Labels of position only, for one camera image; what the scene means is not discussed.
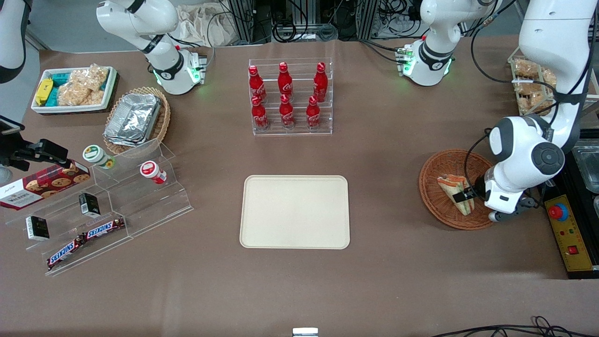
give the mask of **wicker basket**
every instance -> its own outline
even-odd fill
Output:
[[[133,89],[129,91],[127,94],[152,94],[160,98],[162,104],[160,105],[160,110],[158,111],[158,118],[156,118],[156,123],[154,124],[154,129],[152,130],[152,135],[150,136],[150,139],[158,138],[159,141],[162,141],[164,139],[164,136],[167,134],[168,123],[171,121],[171,107],[168,105],[167,98],[164,97],[164,94],[161,93],[158,89],[148,87]],[[106,120],[106,125],[110,123],[110,119],[114,115],[116,107],[119,105],[123,97],[125,97],[125,95],[122,95],[119,98],[119,100],[116,103],[114,103],[112,110],[110,110],[110,115],[108,115],[108,119]],[[104,138],[104,143],[106,144],[108,150],[110,150],[110,152],[114,153],[115,155],[121,154],[124,151],[133,148],[133,146],[112,144],[106,138]]]
[[[437,183],[444,174],[464,175],[464,160],[467,151],[451,149],[437,152],[429,158],[422,170],[418,185],[422,201],[431,213],[446,225],[463,230],[477,230],[489,227],[490,209],[479,198],[474,199],[474,210],[463,215]],[[491,168],[491,163],[481,155],[471,153],[468,157],[468,177],[478,177]]]

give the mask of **white jar with green lid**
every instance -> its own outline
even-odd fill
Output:
[[[83,150],[83,159],[104,170],[112,169],[115,162],[114,157],[107,155],[103,148],[98,145],[86,147]]]

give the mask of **brown table surface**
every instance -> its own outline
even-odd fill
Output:
[[[481,65],[507,76],[517,43],[516,36],[480,38]],[[314,55],[334,58],[333,135],[254,137],[248,59]],[[446,78],[423,88],[359,43],[218,49],[205,85],[168,96],[165,144],[195,210],[54,278],[44,276],[39,254],[25,252],[22,232],[2,226],[0,333],[289,336],[293,327],[315,326],[322,336],[429,336],[544,315],[597,334],[599,281],[565,279],[542,210],[458,231],[420,200],[418,173],[430,155],[467,149],[484,127],[517,111],[511,86],[475,69],[468,39],[455,56]],[[140,52],[41,52],[40,60],[42,69],[111,65],[121,75],[118,96],[156,86]],[[86,145],[102,144],[106,116],[28,111],[23,135],[53,140],[79,160]],[[492,158],[485,144],[477,151]],[[243,248],[243,182],[251,174],[343,175],[350,245]]]

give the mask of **aluminum foil container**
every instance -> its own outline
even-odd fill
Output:
[[[158,111],[160,98],[147,94],[127,94],[114,110],[104,137],[118,145],[136,146],[150,137]]]

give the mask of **acrylic bottle rack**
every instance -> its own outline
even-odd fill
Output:
[[[41,253],[40,270],[47,271],[46,260],[77,235],[113,219],[125,219],[124,228],[86,242],[46,272],[46,275],[58,275],[193,210],[171,165],[174,157],[164,144],[151,140],[116,155],[116,165],[109,170],[92,166],[94,180],[89,179],[22,210],[3,209],[6,225],[23,229],[27,252]],[[167,173],[165,183],[158,185],[142,177],[140,165],[148,160],[155,161]],[[81,213],[79,195],[84,192],[98,199],[100,217],[92,219]],[[50,239],[41,242],[28,239],[25,219],[31,215],[46,220]]]
[[[291,130],[283,128],[279,113],[280,93],[277,78],[279,77],[279,63],[287,62],[289,74],[293,78],[294,100],[291,105],[294,107],[295,127]],[[326,65],[325,74],[328,78],[328,87],[326,99],[318,103],[320,107],[320,126],[314,131],[308,129],[305,110],[308,107],[308,99],[314,93],[314,75],[316,74],[316,65],[318,62],[324,62]],[[264,80],[264,88],[267,93],[266,102],[262,105],[266,109],[270,128],[266,131],[256,129],[253,119],[252,130],[255,136],[297,136],[297,135],[322,135],[332,134],[333,132],[333,62],[331,58],[292,58],[292,59],[251,59],[249,65],[255,65],[258,73]],[[249,110],[252,109],[252,92],[249,90]]]

